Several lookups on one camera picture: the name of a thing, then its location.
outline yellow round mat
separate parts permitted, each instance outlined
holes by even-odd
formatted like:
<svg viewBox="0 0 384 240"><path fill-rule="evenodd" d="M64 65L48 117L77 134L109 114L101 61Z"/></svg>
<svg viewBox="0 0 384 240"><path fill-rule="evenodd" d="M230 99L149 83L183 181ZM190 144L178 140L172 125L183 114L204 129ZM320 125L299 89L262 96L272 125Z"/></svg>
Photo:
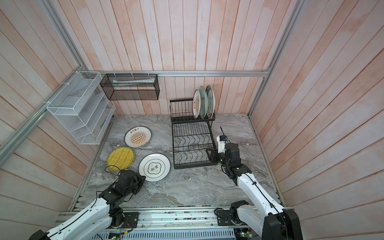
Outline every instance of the yellow round mat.
<svg viewBox="0 0 384 240"><path fill-rule="evenodd" d="M135 153L133 152L132 148L130 147L119 147L118 149L115 149L111 154L108 156L107 159L107 166L112 171L118 171L128 168L130 165L132 165L133 161L135 160Z"/></svg>

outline plate in dish rack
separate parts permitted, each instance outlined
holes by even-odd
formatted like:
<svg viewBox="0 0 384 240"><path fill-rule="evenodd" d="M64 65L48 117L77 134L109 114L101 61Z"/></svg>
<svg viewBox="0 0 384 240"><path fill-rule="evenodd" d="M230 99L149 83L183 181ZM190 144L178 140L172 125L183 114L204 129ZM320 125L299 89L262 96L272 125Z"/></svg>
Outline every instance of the plate in dish rack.
<svg viewBox="0 0 384 240"><path fill-rule="evenodd" d="M130 129L124 137L124 142L128 147L138 148L145 146L152 137L152 133L147 127L137 126Z"/></svg>
<svg viewBox="0 0 384 240"><path fill-rule="evenodd" d="M193 96L193 117L194 118L197 118L199 116L200 107L201 107L200 92L199 90L196 90Z"/></svg>
<svg viewBox="0 0 384 240"><path fill-rule="evenodd" d="M139 164L139 174L146 176L146 181L157 182L164 179L170 170L169 159L160 153L152 153Z"/></svg>

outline gray marble surface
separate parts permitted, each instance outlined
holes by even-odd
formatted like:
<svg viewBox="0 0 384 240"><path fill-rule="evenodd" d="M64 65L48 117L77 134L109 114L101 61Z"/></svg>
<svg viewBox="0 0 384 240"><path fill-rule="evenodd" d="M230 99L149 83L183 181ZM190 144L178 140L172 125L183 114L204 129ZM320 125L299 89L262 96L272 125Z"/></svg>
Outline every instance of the gray marble surface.
<svg viewBox="0 0 384 240"><path fill-rule="evenodd" d="M134 149L135 161L129 169L138 172L140 161L151 153L162 153L171 162L168 176L158 182L145 182L141 191L124 202L121 207L223 205L239 200L249 201L247 195L216 166L187 169L173 168L172 129L168 115L126 115L114 118L113 126L93 169L85 192L77 208L88 205L96 191L104 190L116 176L106 173L108 155L116 148L125 146L125 133L135 126L146 126L152 131L151 141L142 148ZM256 176L264 189L277 201L275 187L270 179L261 153L245 114L218 114L212 125L214 138L221 135L220 126L231 142L238 143L240 157Z"/></svg>

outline white tiered mesh organizer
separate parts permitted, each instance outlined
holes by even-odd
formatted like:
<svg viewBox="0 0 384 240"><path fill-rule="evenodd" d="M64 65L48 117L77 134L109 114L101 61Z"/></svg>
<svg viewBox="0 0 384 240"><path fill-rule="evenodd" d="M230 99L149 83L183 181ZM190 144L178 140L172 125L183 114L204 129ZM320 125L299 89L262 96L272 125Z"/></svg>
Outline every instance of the white tiered mesh organizer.
<svg viewBox="0 0 384 240"><path fill-rule="evenodd" d="M99 72L76 73L47 107L80 144L99 144L116 109L104 92L95 94L101 79Z"/></svg>

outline black metal dish rack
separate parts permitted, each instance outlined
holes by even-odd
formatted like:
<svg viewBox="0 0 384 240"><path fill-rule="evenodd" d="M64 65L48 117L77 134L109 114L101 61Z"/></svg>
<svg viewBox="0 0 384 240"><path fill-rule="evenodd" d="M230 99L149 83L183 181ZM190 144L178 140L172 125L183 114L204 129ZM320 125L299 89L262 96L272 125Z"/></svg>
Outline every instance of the black metal dish rack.
<svg viewBox="0 0 384 240"><path fill-rule="evenodd" d="M192 107L193 98L170 100L175 169L217 165L211 129L215 113L210 118L195 119Z"/></svg>

